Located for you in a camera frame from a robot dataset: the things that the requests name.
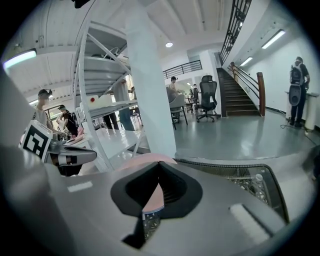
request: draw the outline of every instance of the white box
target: white box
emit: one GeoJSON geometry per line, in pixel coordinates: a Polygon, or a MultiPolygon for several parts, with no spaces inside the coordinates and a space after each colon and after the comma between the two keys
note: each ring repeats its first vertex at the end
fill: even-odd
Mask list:
{"type": "Polygon", "coordinates": [[[35,153],[44,163],[53,132],[37,120],[31,120],[23,137],[22,148],[35,153]]]}

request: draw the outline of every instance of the chair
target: chair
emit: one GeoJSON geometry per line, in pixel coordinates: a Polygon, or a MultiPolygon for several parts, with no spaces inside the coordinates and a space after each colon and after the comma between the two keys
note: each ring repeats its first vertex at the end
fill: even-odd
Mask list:
{"type": "Polygon", "coordinates": [[[217,106],[217,101],[215,98],[216,90],[217,90],[217,82],[212,81],[212,75],[205,75],[201,79],[200,83],[201,89],[201,108],[204,110],[204,114],[200,114],[196,116],[196,121],[199,123],[202,118],[211,118],[212,122],[215,121],[214,116],[218,116],[215,114],[208,114],[208,111],[213,111],[217,106]]]}
{"type": "Polygon", "coordinates": [[[171,119],[174,129],[177,130],[176,124],[174,122],[173,114],[178,113],[178,123],[180,122],[180,112],[183,112],[184,119],[186,124],[188,125],[186,113],[185,113],[185,96],[183,94],[179,94],[172,102],[169,103],[171,119]]]}

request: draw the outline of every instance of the black office chair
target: black office chair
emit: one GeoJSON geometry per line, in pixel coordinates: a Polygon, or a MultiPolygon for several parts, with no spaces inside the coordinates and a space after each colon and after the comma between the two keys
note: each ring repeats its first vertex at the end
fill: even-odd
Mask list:
{"type": "Polygon", "coordinates": [[[201,79],[200,83],[201,89],[201,107],[204,110],[204,114],[200,114],[196,116],[196,121],[199,123],[202,118],[211,118],[212,122],[215,121],[214,116],[218,116],[215,114],[208,114],[208,111],[213,111],[217,106],[217,101],[215,98],[216,90],[217,90],[217,82],[212,80],[212,75],[205,75],[201,79]]]}

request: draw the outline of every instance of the gray floor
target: gray floor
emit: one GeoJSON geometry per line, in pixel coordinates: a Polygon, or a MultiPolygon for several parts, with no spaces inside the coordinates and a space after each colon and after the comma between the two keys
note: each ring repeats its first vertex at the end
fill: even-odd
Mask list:
{"type": "Polygon", "coordinates": [[[317,132],[285,127],[285,116],[267,110],[265,117],[231,116],[196,122],[187,113],[174,131],[177,155],[211,160],[255,160],[291,155],[320,145],[317,132]]]}

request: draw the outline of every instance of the man wearing backpack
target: man wearing backpack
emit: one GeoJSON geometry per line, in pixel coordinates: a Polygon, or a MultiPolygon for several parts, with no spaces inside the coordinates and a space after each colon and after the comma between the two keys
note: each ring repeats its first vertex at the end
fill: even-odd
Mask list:
{"type": "Polygon", "coordinates": [[[301,57],[296,57],[295,62],[293,63],[293,65],[291,65],[290,84],[299,85],[301,87],[301,97],[298,105],[292,106],[291,108],[290,125],[294,125],[297,128],[302,127],[301,120],[302,114],[304,112],[307,90],[309,89],[309,82],[310,75],[306,68],[306,65],[304,65],[303,59],[301,57]]]}

